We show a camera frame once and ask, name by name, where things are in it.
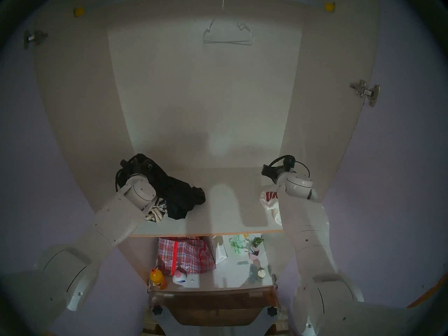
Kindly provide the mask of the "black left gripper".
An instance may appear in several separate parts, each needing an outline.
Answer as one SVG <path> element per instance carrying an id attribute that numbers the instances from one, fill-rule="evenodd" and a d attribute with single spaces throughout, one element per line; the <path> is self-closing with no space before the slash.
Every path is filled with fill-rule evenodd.
<path id="1" fill-rule="evenodd" d="M 148 177 L 154 167 L 154 161 L 144 154 L 136 154 L 129 160 L 121 160 L 121 176 L 130 178 L 134 175 Z"/>

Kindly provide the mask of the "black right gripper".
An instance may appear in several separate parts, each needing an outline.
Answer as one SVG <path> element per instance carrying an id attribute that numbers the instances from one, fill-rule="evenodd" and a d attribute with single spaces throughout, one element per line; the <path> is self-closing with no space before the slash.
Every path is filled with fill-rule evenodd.
<path id="1" fill-rule="evenodd" d="M 269 165 L 263 165 L 262 175 L 270 178 L 274 183 L 277 183 L 281 174 L 293 171 L 295 163 L 296 159 L 294 157 L 278 157 Z"/>

